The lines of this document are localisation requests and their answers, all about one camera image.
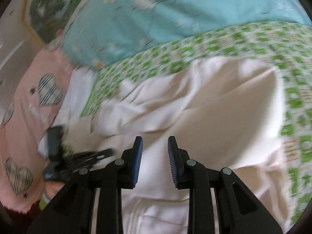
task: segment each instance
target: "bed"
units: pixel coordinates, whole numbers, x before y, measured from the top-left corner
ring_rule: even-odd
[[[308,15],[311,15],[306,0],[300,2]],[[145,42],[138,48],[132,48],[134,44],[129,43],[127,47],[118,49],[116,47],[119,44],[113,43],[106,45],[106,51],[101,53],[104,49],[99,50],[104,46],[103,42],[110,43],[113,37],[104,40],[95,38],[92,29],[95,21],[83,21],[86,18],[84,12],[90,10],[94,3],[96,0],[83,0],[67,25],[64,38],[51,44],[55,48],[63,44],[66,54],[76,63],[96,69],[104,67],[97,73],[82,116],[94,114],[105,98],[114,96],[123,79],[130,78],[136,82],[160,74],[173,74],[183,70],[197,58],[216,55],[248,57],[280,70],[287,108],[281,135],[292,180],[291,222],[294,224],[312,196],[312,24],[304,11],[298,7],[299,12],[292,19],[274,14],[272,18],[239,19],[232,23],[227,21],[224,25],[207,26],[196,34],[179,32],[178,36],[164,36],[153,43],[149,40],[154,39],[154,36],[149,35],[143,38]]]

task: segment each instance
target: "green and white bedding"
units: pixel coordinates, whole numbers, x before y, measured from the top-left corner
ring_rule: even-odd
[[[295,223],[312,197],[312,28],[287,22],[231,26],[153,47],[102,69],[83,115],[94,114],[125,78],[172,74],[197,58],[215,55],[258,59],[279,68],[286,114],[281,135],[292,180]]]

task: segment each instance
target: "light blue pillowcase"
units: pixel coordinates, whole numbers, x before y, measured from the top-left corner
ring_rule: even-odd
[[[101,68],[161,43],[260,21],[312,26],[298,0],[89,0],[66,30],[64,50]]]

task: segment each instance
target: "blue floral fabric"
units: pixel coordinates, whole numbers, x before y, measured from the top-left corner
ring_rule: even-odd
[[[155,46],[99,71],[82,115],[94,114],[122,80],[177,73],[194,59],[247,57],[275,66],[283,77],[286,113],[281,135],[292,181],[291,221],[312,197],[312,28],[286,22],[230,26]]]
[[[247,22],[312,26],[298,0],[88,0],[66,28],[74,62],[102,68],[162,43]]]

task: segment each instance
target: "black object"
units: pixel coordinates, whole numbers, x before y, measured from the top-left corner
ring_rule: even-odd
[[[7,234],[22,234],[21,230],[14,224],[12,219],[9,217],[5,208],[0,202],[0,230],[1,233]]]
[[[63,128],[61,126],[47,130],[49,164],[43,171],[44,180],[60,182],[68,181],[80,168],[91,168],[102,159],[113,156],[112,149],[90,151],[63,157],[64,150],[61,145]]]
[[[282,234],[282,230],[256,196],[229,168],[207,169],[179,149],[174,136],[168,139],[173,182],[190,189],[188,234],[214,234],[214,188],[220,234]]]
[[[135,187],[142,150],[142,138],[137,136],[133,148],[104,169],[90,172],[81,168],[39,214],[27,234],[90,233],[96,188],[101,188],[96,233],[123,234],[121,189]]]

